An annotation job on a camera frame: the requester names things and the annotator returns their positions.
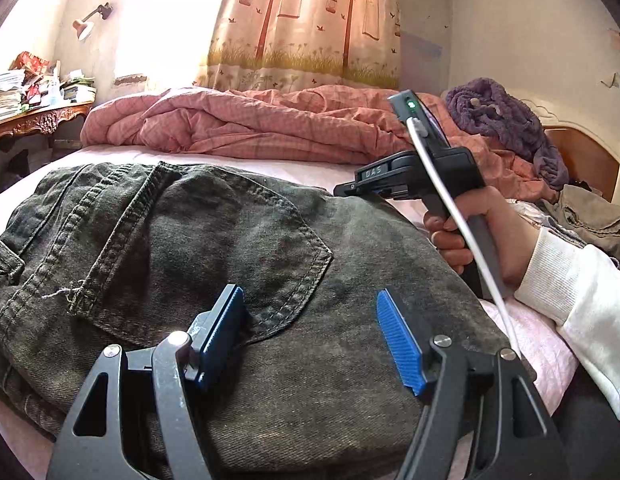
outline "white cable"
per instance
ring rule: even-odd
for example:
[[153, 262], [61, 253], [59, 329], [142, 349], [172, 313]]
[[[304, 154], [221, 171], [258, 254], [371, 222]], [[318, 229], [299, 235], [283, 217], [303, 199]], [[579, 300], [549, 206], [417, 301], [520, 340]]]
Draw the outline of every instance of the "white cable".
[[432, 183], [434, 184], [437, 193], [439, 193], [439, 196], [441, 197], [441, 200], [443, 200], [443, 203], [446, 206], [447, 210], [450, 211], [450, 216], [452, 216], [452, 218], [455, 220], [456, 225], [458, 226], [461, 234], [466, 240], [466, 244], [468, 244], [468, 248], [472, 252], [472, 256], [474, 256], [474, 260], [479, 267], [479, 271], [481, 271], [481, 274], [484, 277], [485, 284], [488, 286], [488, 290], [490, 290], [492, 300], [496, 304], [499, 315], [501, 316], [501, 320], [503, 321], [503, 324], [505, 326], [506, 335], [510, 340], [510, 347], [515, 351], [517, 356], [521, 358], [519, 341], [517, 341], [517, 335], [514, 332], [512, 319], [510, 318], [510, 314], [506, 309], [506, 304], [504, 303], [497, 284], [495, 283], [492, 273], [490, 272], [488, 263], [485, 261], [484, 254], [481, 252], [479, 244], [476, 242], [472, 231], [468, 227], [466, 219], [461, 214], [461, 211], [459, 211], [459, 209], [457, 208], [455, 201], [452, 199], [450, 193], [446, 189], [446, 185], [443, 183], [441, 177], [439, 176], [439, 173], [437, 173], [437, 170], [434, 167], [432, 160], [430, 159], [430, 155], [428, 154], [425, 146], [421, 142], [420, 135], [414, 125], [415, 121], [417, 122], [417, 124], [419, 124], [419, 120], [414, 117], [408, 118], [408, 120], [406, 121], [408, 126], [408, 133], [410, 133], [410, 139], [412, 140], [412, 143], [414, 144], [417, 153], [419, 153], [423, 166], [426, 169], [426, 172], [428, 173], [428, 176], [430, 177]]

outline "finger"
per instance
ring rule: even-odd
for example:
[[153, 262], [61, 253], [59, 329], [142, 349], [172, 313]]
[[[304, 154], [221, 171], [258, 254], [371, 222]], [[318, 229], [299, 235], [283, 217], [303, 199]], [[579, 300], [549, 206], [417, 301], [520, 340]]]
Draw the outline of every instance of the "finger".
[[440, 250], [439, 253], [450, 267], [468, 265], [472, 262], [472, 253], [469, 249]]
[[[474, 215], [487, 215], [501, 202], [505, 202], [503, 196], [492, 186], [472, 189], [455, 198], [456, 207], [466, 220]], [[457, 229], [457, 225], [450, 217], [443, 228], [446, 231], [453, 231]]]
[[426, 214], [423, 215], [423, 226], [431, 233], [441, 231], [443, 229], [443, 218], [426, 211]]
[[466, 246], [466, 241], [461, 235], [446, 231], [435, 232], [430, 240], [437, 249], [463, 249]]

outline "purple blanket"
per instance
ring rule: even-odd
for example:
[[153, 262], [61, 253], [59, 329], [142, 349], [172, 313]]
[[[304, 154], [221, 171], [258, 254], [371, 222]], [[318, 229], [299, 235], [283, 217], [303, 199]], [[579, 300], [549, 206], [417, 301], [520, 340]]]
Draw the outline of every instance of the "purple blanket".
[[538, 117], [496, 81], [479, 78], [453, 88], [446, 95], [446, 107], [461, 130], [498, 137], [506, 149], [532, 162], [552, 189], [568, 183], [561, 153], [546, 137]]

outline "human hand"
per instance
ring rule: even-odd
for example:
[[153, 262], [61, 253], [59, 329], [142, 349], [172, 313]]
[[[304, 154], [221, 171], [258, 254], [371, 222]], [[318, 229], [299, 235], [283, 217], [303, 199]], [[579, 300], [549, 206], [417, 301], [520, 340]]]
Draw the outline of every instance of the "human hand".
[[[521, 218], [494, 187], [470, 190], [456, 197], [455, 203], [465, 219], [485, 215], [497, 248], [501, 277], [505, 283], [518, 287], [532, 258], [539, 231]], [[443, 259], [461, 274], [474, 257], [461, 234], [452, 232], [457, 229], [456, 222], [452, 217], [444, 222], [427, 212], [423, 224]]]

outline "carved wooden table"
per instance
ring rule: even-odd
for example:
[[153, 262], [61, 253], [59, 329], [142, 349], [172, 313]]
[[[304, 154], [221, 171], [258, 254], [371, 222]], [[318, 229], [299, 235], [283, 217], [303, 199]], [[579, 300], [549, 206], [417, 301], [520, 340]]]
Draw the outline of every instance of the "carved wooden table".
[[0, 119], [0, 139], [3, 136], [26, 135], [35, 130], [52, 135], [62, 121], [71, 121], [79, 115], [87, 116], [91, 106], [92, 103], [51, 106]]

